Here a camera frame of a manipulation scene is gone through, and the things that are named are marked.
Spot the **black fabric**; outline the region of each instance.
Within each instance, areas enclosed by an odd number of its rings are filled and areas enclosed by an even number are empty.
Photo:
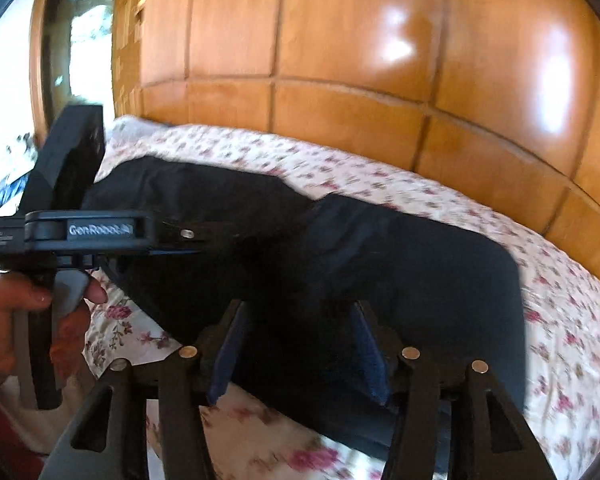
[[[385,458],[396,413],[362,386],[349,300],[368,300],[405,344],[441,360],[484,359],[523,409],[518,270],[479,234],[339,195],[312,202],[275,177],[152,157],[118,166],[83,207],[234,222],[241,239],[228,254],[126,258],[106,270],[182,343],[232,298],[249,301],[254,323],[234,381],[335,440]],[[442,457],[448,431],[440,447]]]

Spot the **silver screw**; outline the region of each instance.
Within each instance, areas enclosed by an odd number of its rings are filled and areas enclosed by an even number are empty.
[[[198,349],[195,346],[183,346],[178,350],[178,354],[183,359],[191,359],[198,355]]]
[[[476,359],[471,363],[471,368],[479,374],[485,374],[489,371],[489,365],[484,361],[480,361],[480,359]]]
[[[121,372],[128,364],[129,361],[127,361],[125,358],[119,357],[117,359],[113,359],[109,365],[109,368],[111,368],[114,372]]]
[[[407,346],[402,349],[402,357],[411,361],[416,360],[420,357],[420,350],[414,348],[413,346]]]

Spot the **floral fabric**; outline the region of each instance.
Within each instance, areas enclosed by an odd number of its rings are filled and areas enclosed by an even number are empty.
[[[132,130],[134,121],[125,119]],[[461,193],[409,171],[273,134],[210,126],[155,126],[152,134],[113,137],[97,180],[145,155],[267,173],[317,199],[337,192],[481,233],[509,250],[520,268],[526,344],[525,418],[559,479],[577,479],[600,450],[600,281],[533,231]],[[100,374],[116,357],[133,364],[178,348],[124,293],[97,272],[109,303],[93,308],[85,356]],[[379,478],[382,463],[268,410],[232,385],[203,408],[218,476]],[[159,455],[157,409],[149,434]]]

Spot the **person's arm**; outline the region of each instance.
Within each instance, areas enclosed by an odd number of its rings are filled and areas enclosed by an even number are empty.
[[[107,301],[107,293],[95,279],[91,279],[84,297],[93,303]],[[44,310],[51,303],[51,292],[35,286],[19,272],[0,274],[0,382],[13,372],[15,357],[12,341],[12,312],[14,310]],[[62,318],[58,326],[58,339],[49,355],[58,374],[67,378],[77,371],[80,354],[84,348],[84,333],[91,316],[84,301],[78,308]]]

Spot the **brown wooden wall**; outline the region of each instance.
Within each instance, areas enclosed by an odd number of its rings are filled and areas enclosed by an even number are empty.
[[[456,188],[600,278],[600,22],[584,0],[146,0],[136,112]]]

